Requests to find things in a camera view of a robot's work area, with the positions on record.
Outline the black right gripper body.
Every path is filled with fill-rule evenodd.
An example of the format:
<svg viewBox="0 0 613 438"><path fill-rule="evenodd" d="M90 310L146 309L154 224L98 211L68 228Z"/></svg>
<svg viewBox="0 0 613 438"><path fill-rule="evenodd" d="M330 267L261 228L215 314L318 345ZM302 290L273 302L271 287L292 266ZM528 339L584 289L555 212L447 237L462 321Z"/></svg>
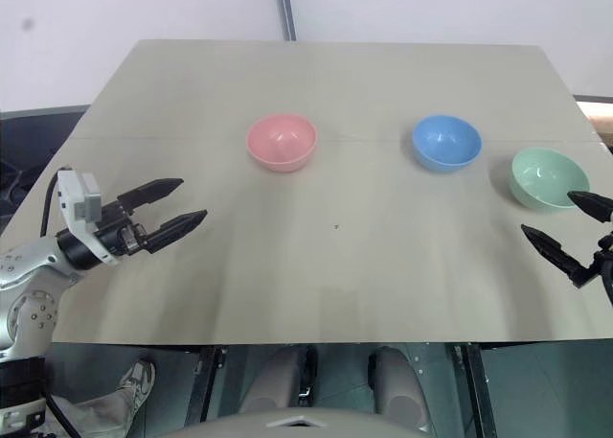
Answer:
<svg viewBox="0 0 613 438"><path fill-rule="evenodd" d="M599 250L594 254L594 263L604 285L612 284L612 235L598 241Z"/></svg>

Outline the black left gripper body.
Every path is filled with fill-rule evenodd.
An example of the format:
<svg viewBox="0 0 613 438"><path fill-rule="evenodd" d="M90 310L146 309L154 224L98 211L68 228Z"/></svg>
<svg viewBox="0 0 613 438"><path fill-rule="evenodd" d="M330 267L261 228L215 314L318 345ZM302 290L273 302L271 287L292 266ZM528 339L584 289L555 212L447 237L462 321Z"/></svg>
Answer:
<svg viewBox="0 0 613 438"><path fill-rule="evenodd" d="M134 211L128 200L116 200L102 207L95 235L113 256L133 255L147 245L144 227L131 219Z"/></svg>

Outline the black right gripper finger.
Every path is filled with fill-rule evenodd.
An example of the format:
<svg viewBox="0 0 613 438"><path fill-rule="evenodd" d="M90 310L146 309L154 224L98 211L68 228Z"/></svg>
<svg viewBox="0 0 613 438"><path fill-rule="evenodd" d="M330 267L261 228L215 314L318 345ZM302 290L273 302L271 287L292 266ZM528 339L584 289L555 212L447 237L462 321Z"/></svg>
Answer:
<svg viewBox="0 0 613 438"><path fill-rule="evenodd" d="M567 196L583 213L591 218L602 223L612 221L612 198L584 191L569 191Z"/></svg>
<svg viewBox="0 0 613 438"><path fill-rule="evenodd" d="M561 270L576 288L581 288L596 277L597 270L592 265L583 266L544 232L525 224L521 225L521 230L538 254Z"/></svg>

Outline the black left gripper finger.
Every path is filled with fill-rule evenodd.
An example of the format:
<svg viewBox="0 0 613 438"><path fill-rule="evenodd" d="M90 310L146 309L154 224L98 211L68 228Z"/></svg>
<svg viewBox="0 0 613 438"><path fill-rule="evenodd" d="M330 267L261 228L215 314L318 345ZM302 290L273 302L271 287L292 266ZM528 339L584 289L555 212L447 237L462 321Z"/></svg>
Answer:
<svg viewBox="0 0 613 438"><path fill-rule="evenodd" d="M122 205L123 209L129 215L132 215L136 208L167 197L183 182L184 180L182 178L154 179L117 196L117 200Z"/></svg>
<svg viewBox="0 0 613 438"><path fill-rule="evenodd" d="M191 233L207 217L206 209L180 215L163 223L156 231L145 236L145 250L153 254Z"/></svg>

